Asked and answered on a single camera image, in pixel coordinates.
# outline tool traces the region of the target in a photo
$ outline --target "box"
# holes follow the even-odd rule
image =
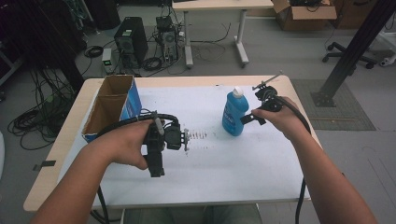
[[[321,30],[327,20],[335,20],[335,7],[323,0],[318,7],[292,7],[288,0],[273,0],[276,21],[285,31]]]
[[[91,142],[106,126],[139,116],[141,109],[134,76],[105,77],[83,127],[82,137]]]
[[[331,21],[337,29],[359,29],[376,0],[333,0],[337,19]]]

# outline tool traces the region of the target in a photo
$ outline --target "table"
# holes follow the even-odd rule
[[[184,13],[184,29],[185,29],[184,50],[186,55],[187,67],[192,68],[193,66],[191,41],[190,41],[191,37],[189,32],[190,16],[194,15],[196,12],[199,11],[199,14],[201,14],[202,16],[199,17],[198,20],[201,21],[207,19],[208,16],[212,16],[211,18],[213,20],[211,22],[213,22],[213,21],[218,21],[219,18],[226,17],[226,14],[230,11],[233,10],[240,11],[238,36],[235,37],[235,44],[237,46],[238,53],[242,61],[242,66],[244,67],[246,64],[248,64],[248,56],[246,54],[244,45],[242,44],[242,35],[244,32],[247,10],[251,8],[268,8],[272,6],[273,3],[271,0],[216,0],[216,1],[196,0],[196,1],[173,3],[172,7],[175,11],[183,11]]]
[[[183,87],[216,87],[217,85],[224,86],[224,87],[229,87],[230,89],[233,88],[234,85],[239,85],[239,86],[256,86],[257,84],[261,83],[262,80],[266,80],[272,76],[234,76],[234,77],[152,77],[152,78],[146,78],[146,77],[141,77],[136,79],[136,86],[139,89],[139,94],[142,96],[144,99],[146,97],[145,93],[142,93],[144,88],[162,88],[162,87],[174,87],[176,88],[183,88]],[[35,183],[32,186],[32,189],[29,193],[29,195],[26,198],[26,201],[23,205],[24,209],[26,211],[36,211],[39,206],[46,200],[46,198],[50,195],[50,193],[53,191],[53,189],[57,185],[58,181],[58,176],[60,175],[60,172],[62,170],[62,167],[64,165],[64,161],[66,157],[69,154],[69,151],[71,150],[71,147],[73,146],[76,135],[78,134],[78,129],[81,126],[82,121],[84,120],[84,117],[87,114],[87,111],[89,110],[90,104],[92,103],[92,98],[94,97],[96,91],[99,89],[101,83],[103,80],[101,78],[93,78],[93,79],[88,79],[85,81],[77,100],[75,101],[65,123],[64,126],[62,127],[60,134],[58,138],[56,139],[48,157],[47,161],[56,161],[54,166],[48,166],[48,167],[43,167],[35,181]],[[290,80],[286,76],[280,76],[274,79],[272,82],[269,83],[269,85],[275,87],[277,91],[279,92],[279,95],[287,95],[289,96],[290,99],[292,99],[294,102],[296,102],[297,106],[301,109],[302,113],[304,115],[304,109],[301,105],[300,100],[298,99],[298,96],[292,87]],[[269,130],[271,129],[270,124],[265,124],[263,130]],[[293,154],[293,149],[292,147],[287,149],[288,153],[284,153],[287,157],[291,156],[291,159],[293,163],[297,162],[297,157],[296,155]],[[184,154],[183,151],[176,151],[177,153]],[[248,190],[244,189],[244,192],[241,192],[241,195],[244,193],[248,193],[249,196],[247,197],[246,200],[243,200],[240,198],[240,200],[237,201],[232,201],[232,202],[179,202],[179,203],[168,203],[168,202],[156,202],[156,200],[161,200],[158,197],[153,197],[151,200],[153,200],[151,203],[117,203],[116,200],[119,198],[125,198],[125,197],[120,197],[120,196],[115,196],[112,195],[109,198],[106,198],[106,202],[108,203],[109,207],[147,207],[147,206],[154,206],[154,205],[197,205],[197,204],[219,204],[219,203],[246,203],[246,202],[291,202],[291,201],[297,201],[298,196],[299,196],[299,190],[300,190],[300,184],[302,180],[302,174],[300,169],[293,169],[293,170],[281,170],[278,171],[278,167],[280,166],[271,166],[268,167],[268,170],[272,170],[272,172],[280,172],[278,174],[278,181],[285,181],[281,186],[278,186],[273,189],[277,189],[276,193],[273,193],[272,190],[268,190],[263,186],[263,190],[260,190],[260,192],[256,190]],[[172,173],[174,172],[171,170],[171,167],[169,164],[164,165],[165,173],[167,170],[169,171],[165,176],[172,176]],[[177,182],[175,183],[176,186],[167,186],[168,188],[162,188],[160,190],[159,195],[164,193],[167,189],[179,189],[179,192],[182,192],[184,189],[184,186],[182,183]],[[194,192],[193,199],[197,200],[196,198],[200,198],[200,192]]]

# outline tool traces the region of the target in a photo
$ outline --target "blue bottle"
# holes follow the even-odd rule
[[[248,111],[248,100],[240,87],[235,87],[227,94],[227,103],[224,106],[222,126],[233,136],[238,136],[244,130],[240,118]]]

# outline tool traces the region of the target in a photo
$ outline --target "desk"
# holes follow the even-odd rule
[[[142,88],[160,88],[160,87],[214,87],[216,85],[224,85],[224,86],[229,86],[230,90],[233,88],[234,85],[239,85],[239,86],[256,86],[258,83],[261,83],[262,80],[266,80],[271,76],[235,76],[235,77],[152,77],[152,78],[146,78],[146,77],[141,77],[136,79],[136,86],[139,90],[142,90]],[[73,146],[73,143],[75,141],[75,138],[77,136],[78,130],[81,126],[82,121],[84,120],[84,117],[90,107],[90,104],[92,103],[92,98],[96,93],[96,90],[99,89],[101,83],[103,80],[101,78],[93,78],[93,79],[88,79],[85,81],[78,98],[76,99],[65,123],[64,126],[61,129],[61,132],[56,139],[48,157],[47,161],[56,161],[54,166],[51,167],[43,167],[35,181],[35,183],[32,186],[32,189],[24,203],[24,209],[26,211],[36,211],[38,207],[46,200],[46,198],[50,195],[50,193],[53,191],[53,189],[57,185],[58,181],[58,176],[61,172],[61,168],[63,167],[64,160],[67,157],[69,151],[71,150],[71,147]],[[280,76],[274,79],[272,82],[270,82],[270,85],[275,87],[277,91],[279,92],[279,95],[287,95],[289,98],[291,98],[294,102],[296,102],[297,106],[301,108],[301,111],[304,115],[304,109],[301,105],[300,100],[298,99],[298,96],[292,87],[290,80],[285,77],[285,76]],[[259,125],[258,123],[250,123],[251,127],[253,125]],[[271,126],[269,123],[265,124],[264,126],[261,127],[263,130],[270,129]],[[294,151],[293,149],[287,148],[288,153],[285,153],[286,155],[291,155],[294,157],[292,159],[293,163],[297,162],[296,156],[293,154]],[[183,151],[175,151],[176,153],[184,154]],[[169,169],[169,165],[164,165],[165,172],[168,171],[168,173],[165,176],[171,176],[172,171]],[[274,171],[277,171],[278,167],[269,167],[269,169],[272,169]],[[255,191],[254,190],[245,190],[244,192],[250,194],[250,198],[246,200],[239,200],[238,202],[234,203],[245,203],[245,202],[291,202],[291,201],[297,201],[297,198],[299,196],[299,190],[300,190],[300,185],[301,185],[301,180],[302,180],[302,174],[300,169],[294,169],[291,171],[282,171],[282,174],[278,174],[279,177],[278,179],[282,179],[282,181],[285,181],[284,185],[275,187],[274,189],[279,189],[279,192],[276,194],[273,194],[273,192],[269,192],[267,189]],[[149,172],[146,171],[144,172],[145,175],[149,176]],[[182,185],[177,185],[177,186],[168,186],[170,188],[174,189],[179,189],[180,191],[183,190]],[[165,189],[160,189],[159,195],[162,195],[162,193],[166,190]],[[195,197],[199,197],[200,193],[195,192]],[[106,200],[106,202],[113,207],[137,207],[137,206],[154,206],[157,203],[152,203],[152,204],[113,204],[114,198]],[[211,202],[212,204],[216,203],[229,203],[229,202]],[[204,204],[204,203],[163,203],[166,205],[189,205],[189,204]]]
[[[247,10],[250,8],[268,8],[272,6],[273,3],[271,0],[196,0],[189,2],[173,3],[172,7],[175,11],[184,12],[184,28],[186,38],[184,50],[186,55],[187,67],[192,68],[193,66],[189,32],[191,13],[195,13],[197,11],[206,11],[206,14],[203,14],[203,16],[199,18],[199,20],[204,20],[208,15],[212,14],[212,16],[218,15],[217,17],[212,17],[215,18],[215,21],[218,21],[219,18],[224,17],[229,11],[240,11],[238,36],[235,37],[235,44],[237,46],[238,53],[242,61],[242,66],[244,67],[246,64],[248,64],[248,56],[242,44],[242,35],[244,32]]]

